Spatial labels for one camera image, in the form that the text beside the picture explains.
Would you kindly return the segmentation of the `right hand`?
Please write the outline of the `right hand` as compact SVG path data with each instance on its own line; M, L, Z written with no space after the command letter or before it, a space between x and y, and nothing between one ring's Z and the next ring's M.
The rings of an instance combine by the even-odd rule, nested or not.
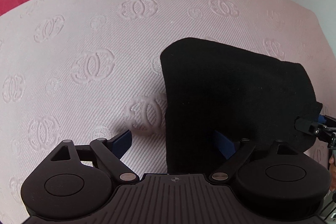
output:
M329 159L329 173L331 175L331 182L330 182L329 190L333 192L336 189L336 166L335 166L334 155L331 155Z

